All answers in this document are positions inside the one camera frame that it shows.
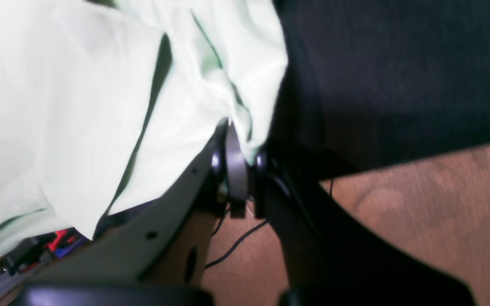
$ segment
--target red object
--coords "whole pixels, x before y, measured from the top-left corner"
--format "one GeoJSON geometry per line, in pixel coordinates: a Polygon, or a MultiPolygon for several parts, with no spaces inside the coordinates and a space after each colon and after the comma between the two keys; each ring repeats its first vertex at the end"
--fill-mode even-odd
{"type": "Polygon", "coordinates": [[[21,270],[19,273],[26,273],[27,271],[33,269],[36,265],[39,265],[39,263],[32,263],[31,265],[29,265],[27,268],[21,270]]]}
{"type": "Polygon", "coordinates": [[[56,231],[55,232],[56,239],[54,239],[54,241],[51,242],[50,244],[47,244],[48,249],[51,252],[56,252],[56,250],[58,249],[58,246],[60,245],[60,243],[62,242],[63,238],[66,236],[67,233],[68,233],[68,230],[66,230],[66,229],[56,231]]]}

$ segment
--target wire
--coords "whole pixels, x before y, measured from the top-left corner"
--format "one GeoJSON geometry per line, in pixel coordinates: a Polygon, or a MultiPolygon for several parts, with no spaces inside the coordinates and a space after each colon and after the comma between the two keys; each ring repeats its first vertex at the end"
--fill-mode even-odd
{"type": "Polygon", "coordinates": [[[226,211],[224,211],[224,214],[222,215],[222,218],[220,218],[220,221],[218,222],[218,225],[216,227],[216,229],[214,229],[214,232],[211,236],[214,236],[218,233],[218,230],[220,229],[220,227],[222,226],[222,223],[224,221],[224,219],[226,218],[226,216],[230,213],[230,209],[226,209],[226,211]]]}
{"type": "Polygon", "coordinates": [[[251,215],[251,217],[255,217],[253,212],[249,209],[249,205],[247,205],[247,203],[245,203],[245,207],[247,208],[247,211],[249,212],[249,215],[251,215]]]}
{"type": "Polygon", "coordinates": [[[334,179],[330,180],[330,191],[328,192],[332,196],[332,189],[334,189],[334,179]]]}
{"type": "Polygon", "coordinates": [[[243,234],[243,236],[241,236],[235,243],[234,245],[228,250],[228,252],[226,252],[226,254],[222,255],[219,259],[217,260],[214,260],[210,263],[208,263],[205,268],[206,269],[209,269],[210,267],[214,266],[214,265],[218,265],[219,263],[222,263],[223,260],[225,260],[226,258],[228,258],[228,256],[230,256],[232,254],[232,252],[237,248],[237,246],[239,246],[239,244],[241,242],[243,242],[243,240],[245,240],[245,238],[249,237],[252,233],[254,233],[255,231],[261,229],[264,225],[268,224],[268,221],[263,221],[262,223],[258,224],[257,226],[251,228],[250,230],[248,230],[245,234],[243,234]]]}

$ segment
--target black cable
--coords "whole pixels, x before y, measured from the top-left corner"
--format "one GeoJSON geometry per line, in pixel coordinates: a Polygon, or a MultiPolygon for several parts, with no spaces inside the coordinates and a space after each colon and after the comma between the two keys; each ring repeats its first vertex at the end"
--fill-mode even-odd
{"type": "Polygon", "coordinates": [[[330,180],[330,191],[328,192],[332,196],[332,188],[334,188],[334,179],[330,180]]]}
{"type": "Polygon", "coordinates": [[[252,233],[254,233],[255,231],[259,230],[260,228],[262,228],[262,226],[268,224],[268,221],[263,221],[262,223],[258,224],[256,227],[253,227],[251,228],[250,230],[248,230],[245,234],[243,234],[243,236],[241,236],[235,243],[234,245],[228,250],[228,252],[226,252],[226,254],[222,255],[219,259],[217,260],[214,260],[210,263],[208,263],[205,268],[206,269],[209,269],[210,267],[214,266],[214,265],[218,265],[219,263],[222,263],[223,260],[225,260],[226,258],[228,258],[228,256],[230,256],[232,254],[232,252],[237,248],[237,246],[239,246],[239,244],[241,242],[243,242],[243,240],[245,240],[245,238],[247,238],[248,236],[250,236],[252,233]]]}
{"type": "Polygon", "coordinates": [[[224,221],[224,219],[226,218],[226,216],[230,213],[230,209],[227,209],[226,211],[224,211],[224,214],[222,215],[222,218],[220,218],[220,221],[218,222],[218,225],[217,225],[217,228],[214,229],[214,232],[211,236],[214,236],[218,233],[218,230],[220,229],[220,227],[222,226],[222,222],[224,221]]]}

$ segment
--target black fabric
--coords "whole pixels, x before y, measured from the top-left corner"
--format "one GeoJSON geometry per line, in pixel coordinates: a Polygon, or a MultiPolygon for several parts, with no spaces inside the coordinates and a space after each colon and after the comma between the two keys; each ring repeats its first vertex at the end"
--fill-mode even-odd
{"type": "Polygon", "coordinates": [[[490,142],[490,0],[276,8],[290,65],[273,139],[351,172],[490,142]]]}

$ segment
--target screw hole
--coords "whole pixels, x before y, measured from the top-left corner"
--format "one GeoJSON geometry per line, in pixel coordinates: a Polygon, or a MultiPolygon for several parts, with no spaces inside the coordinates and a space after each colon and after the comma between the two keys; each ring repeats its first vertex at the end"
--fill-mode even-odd
{"type": "Polygon", "coordinates": [[[147,240],[152,240],[152,239],[157,238],[157,237],[158,237],[158,233],[155,231],[149,231],[145,235],[145,238],[147,238],[147,240]]]}
{"type": "Polygon", "coordinates": [[[186,260],[185,283],[188,283],[189,281],[192,280],[192,276],[194,275],[194,269],[196,269],[197,260],[198,260],[198,250],[196,249],[196,246],[194,246],[190,250],[188,254],[188,258],[186,260]]]}

